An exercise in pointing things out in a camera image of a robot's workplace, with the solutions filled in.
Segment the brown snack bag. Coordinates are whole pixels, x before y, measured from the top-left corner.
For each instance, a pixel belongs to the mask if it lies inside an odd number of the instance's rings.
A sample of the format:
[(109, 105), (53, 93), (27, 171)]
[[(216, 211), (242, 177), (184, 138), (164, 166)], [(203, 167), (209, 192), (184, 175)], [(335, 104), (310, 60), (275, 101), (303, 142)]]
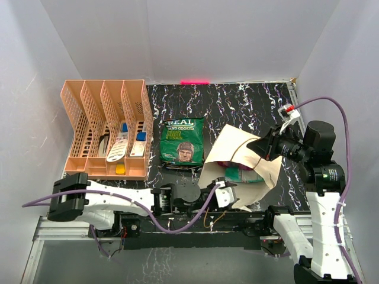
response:
[(184, 164), (172, 164), (172, 163), (164, 163), (163, 167), (166, 169), (172, 169), (172, 170), (192, 170), (192, 169), (199, 169), (202, 167), (202, 165), (184, 165)]

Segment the brown paper bag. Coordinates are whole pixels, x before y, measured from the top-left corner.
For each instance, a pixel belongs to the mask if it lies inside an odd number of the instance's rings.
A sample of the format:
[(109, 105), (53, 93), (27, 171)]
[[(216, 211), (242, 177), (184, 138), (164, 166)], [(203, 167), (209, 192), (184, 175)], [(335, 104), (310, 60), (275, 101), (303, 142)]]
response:
[(258, 139), (256, 135), (225, 125), (204, 162), (198, 185), (205, 188), (216, 178), (237, 184), (237, 201), (232, 208), (250, 212), (248, 206), (276, 187), (282, 166), (282, 157), (268, 162), (247, 148), (248, 143)]

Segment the green real chips bag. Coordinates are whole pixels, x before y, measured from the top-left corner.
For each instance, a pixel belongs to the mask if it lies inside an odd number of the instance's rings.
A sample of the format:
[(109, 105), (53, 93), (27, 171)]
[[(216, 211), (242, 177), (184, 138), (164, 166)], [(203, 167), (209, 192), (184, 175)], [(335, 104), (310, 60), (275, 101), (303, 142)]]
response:
[(160, 159), (178, 167), (200, 167), (204, 162), (203, 118), (164, 121), (160, 139)]

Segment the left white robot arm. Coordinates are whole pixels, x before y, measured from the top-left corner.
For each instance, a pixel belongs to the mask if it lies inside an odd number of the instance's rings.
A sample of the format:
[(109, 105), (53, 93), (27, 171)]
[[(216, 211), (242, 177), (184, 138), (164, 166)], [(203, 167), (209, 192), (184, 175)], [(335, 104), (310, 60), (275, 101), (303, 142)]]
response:
[(115, 211), (149, 216), (158, 230), (167, 234), (179, 234), (186, 231), (207, 209), (215, 191), (215, 185), (195, 217), (177, 230), (169, 230), (160, 225), (153, 210), (154, 191), (151, 189), (126, 189), (105, 186), (88, 179), (87, 173), (66, 176), (54, 183), (53, 194), (47, 219), (54, 222), (70, 222), (77, 218), (105, 231), (110, 236), (121, 232), (122, 221), (114, 216)]

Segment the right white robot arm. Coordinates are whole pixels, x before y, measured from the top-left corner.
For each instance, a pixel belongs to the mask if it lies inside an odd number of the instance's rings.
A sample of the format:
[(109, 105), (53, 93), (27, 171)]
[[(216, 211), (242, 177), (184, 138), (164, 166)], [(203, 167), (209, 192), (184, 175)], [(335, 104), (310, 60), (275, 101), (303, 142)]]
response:
[(285, 157), (297, 163), (310, 206), (312, 240), (299, 228), (287, 207), (269, 206), (262, 224), (279, 234), (294, 261), (295, 283), (361, 283), (343, 237), (343, 194), (347, 191), (345, 172), (332, 160), (334, 127), (311, 121), (303, 138), (291, 130), (272, 127), (269, 133), (247, 144), (260, 158), (271, 162)]

